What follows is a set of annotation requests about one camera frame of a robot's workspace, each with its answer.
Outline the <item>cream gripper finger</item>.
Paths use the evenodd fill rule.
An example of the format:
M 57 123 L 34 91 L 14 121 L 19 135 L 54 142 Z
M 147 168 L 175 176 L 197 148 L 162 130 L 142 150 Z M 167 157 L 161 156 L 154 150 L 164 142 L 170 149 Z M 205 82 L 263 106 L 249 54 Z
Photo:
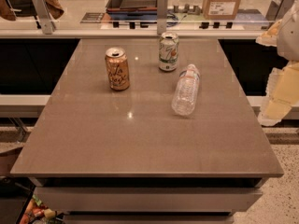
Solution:
M 258 121 L 263 126 L 274 126 L 299 102 L 299 63 L 287 63 L 282 69 L 273 68 L 265 91 Z
M 281 20 L 276 21 L 267 31 L 256 38 L 256 43 L 266 47 L 275 47 L 277 45 L 280 24 Z

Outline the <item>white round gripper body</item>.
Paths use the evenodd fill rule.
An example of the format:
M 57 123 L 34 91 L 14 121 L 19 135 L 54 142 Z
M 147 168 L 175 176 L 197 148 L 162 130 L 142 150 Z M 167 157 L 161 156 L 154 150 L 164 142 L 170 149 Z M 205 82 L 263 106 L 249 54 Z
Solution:
M 278 29 L 278 55 L 289 61 L 299 61 L 299 1 L 284 15 Z

